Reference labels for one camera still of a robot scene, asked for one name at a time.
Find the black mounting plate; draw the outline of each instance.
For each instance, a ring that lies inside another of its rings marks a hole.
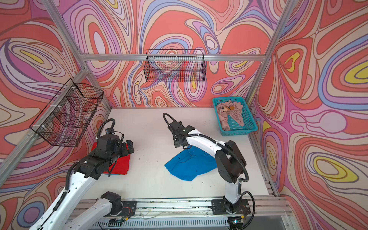
[[[123,217],[130,217],[135,215],[135,210],[137,208],[136,201],[121,201],[121,212],[117,215],[107,214],[106,216],[123,216]]]
[[[214,215],[229,215],[225,210],[225,203],[223,199],[211,200],[212,214]],[[247,199],[242,199],[240,202],[240,208],[235,214],[243,214],[244,216],[251,213],[249,203]]]

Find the blue cloth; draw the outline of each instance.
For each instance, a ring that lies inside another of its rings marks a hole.
[[[217,168],[216,160],[211,155],[195,146],[189,147],[165,164],[172,175],[192,181],[196,176]]]

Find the wire mesh basket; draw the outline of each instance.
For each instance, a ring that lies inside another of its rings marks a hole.
[[[203,49],[146,50],[146,81],[204,82],[206,62]]]
[[[67,90],[45,121],[36,130],[32,128],[43,109],[30,128],[50,145],[77,147],[102,101],[103,91],[84,83],[73,83]]]

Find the pink cloth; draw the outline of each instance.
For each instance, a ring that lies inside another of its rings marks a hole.
[[[221,111],[222,107],[226,106],[234,106],[233,110]],[[216,106],[217,113],[219,114],[219,119],[221,123],[221,127],[224,131],[230,131],[229,123],[227,122],[227,116],[230,115],[232,119],[234,119],[240,126],[244,126],[243,117],[241,112],[243,110],[243,105],[240,102],[224,102],[220,103]]]

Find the robotic arm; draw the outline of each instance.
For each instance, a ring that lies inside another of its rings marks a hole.
[[[173,121],[169,123],[166,116],[171,118]],[[241,182],[247,182],[249,180],[249,176],[245,169],[247,163],[236,143],[233,141],[217,141],[211,137],[203,135],[190,125],[184,127],[181,121],[176,121],[167,113],[163,114],[163,118],[168,125],[167,128],[173,135],[174,145],[176,148],[180,146],[185,148],[188,145],[193,145],[207,152],[216,159],[217,170],[220,176],[225,180],[225,196],[223,197],[222,205],[212,207],[214,214],[215,209],[219,211],[220,208],[223,208],[225,213],[235,214],[240,210],[240,206],[242,206],[243,195],[249,194],[251,196],[253,202],[252,216],[248,223],[240,229],[247,227],[255,214],[255,202],[250,192],[246,191],[241,193]],[[246,206],[247,208],[245,210],[241,210],[244,216],[250,214],[249,205]]]
[[[101,137],[102,127],[110,121],[111,127]],[[65,224],[83,195],[101,174],[108,171],[110,176],[113,168],[109,171],[109,167],[115,165],[118,158],[134,152],[131,140],[125,143],[123,134],[121,138],[114,134],[114,125],[114,119],[102,123],[97,133],[97,147],[70,167],[64,190],[30,230],[86,230],[106,215],[119,215],[122,209],[121,197],[113,192],[106,192],[92,207]]]

